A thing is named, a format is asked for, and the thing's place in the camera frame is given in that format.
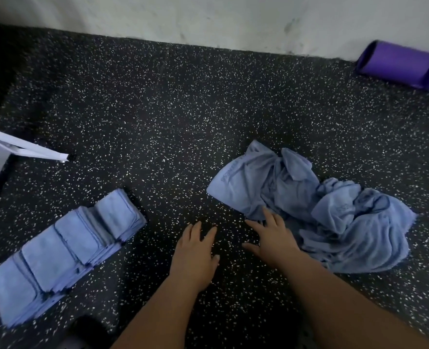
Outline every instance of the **stack of folded towels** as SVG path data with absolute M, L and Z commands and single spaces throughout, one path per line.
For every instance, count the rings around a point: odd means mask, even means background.
M 145 224 L 122 189 L 61 217 L 0 265 L 3 324 L 41 316 Z

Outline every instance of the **purple yoga mat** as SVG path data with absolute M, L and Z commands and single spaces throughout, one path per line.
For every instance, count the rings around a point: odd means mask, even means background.
M 429 90 L 429 52 L 376 40 L 358 59 L 356 71 Z

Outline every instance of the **speckled black floor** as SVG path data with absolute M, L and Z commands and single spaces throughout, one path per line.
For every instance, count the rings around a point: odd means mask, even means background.
M 78 205 L 125 187 L 148 225 L 41 319 L 0 326 L 0 349 L 54 347 L 89 314 L 119 333 L 166 276 L 182 226 L 219 225 L 220 268 L 194 309 L 188 348 L 291 345 L 287 284 L 240 243 L 242 216 L 206 195 L 252 139 L 293 148 L 321 177 L 351 179 L 420 213 L 396 269 L 344 278 L 429 334 L 429 94 L 359 77 L 341 60 L 0 28 L 0 129 L 77 159 L 16 158 L 0 189 L 0 262 Z

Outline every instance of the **white wall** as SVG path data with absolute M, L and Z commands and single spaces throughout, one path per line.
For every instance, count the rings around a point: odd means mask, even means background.
M 374 39 L 429 51 L 429 0 L 0 0 L 0 23 L 350 60 Z

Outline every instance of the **pile of towels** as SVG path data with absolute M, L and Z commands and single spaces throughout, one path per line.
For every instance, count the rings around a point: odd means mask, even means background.
M 290 149 L 282 158 L 254 140 L 211 181 L 207 193 L 263 221 L 262 206 L 284 218 L 299 247 L 336 273 L 380 272 L 407 257 L 416 214 L 395 197 L 335 178 L 320 183 Z
M 3 324 L 41 316 L 145 224 L 122 189 L 61 217 L 0 265 Z

